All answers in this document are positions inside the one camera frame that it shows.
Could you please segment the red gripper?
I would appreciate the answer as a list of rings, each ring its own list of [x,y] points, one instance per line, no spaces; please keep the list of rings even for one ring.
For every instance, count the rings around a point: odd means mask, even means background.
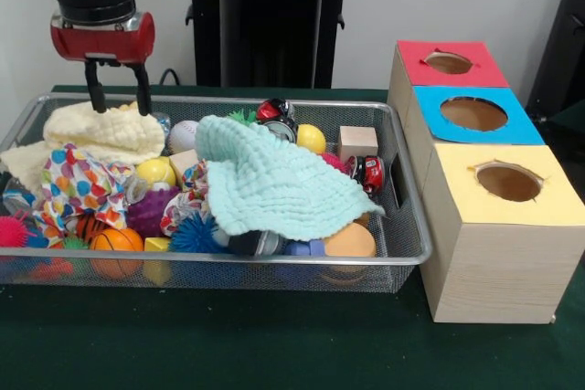
[[[50,35],[61,57],[85,61],[85,78],[95,111],[107,111],[96,61],[106,60],[129,64],[137,82],[138,111],[142,116],[152,112],[150,81],[144,64],[154,50],[152,16],[132,16],[126,21],[99,26],[72,25],[63,16],[52,16]]]

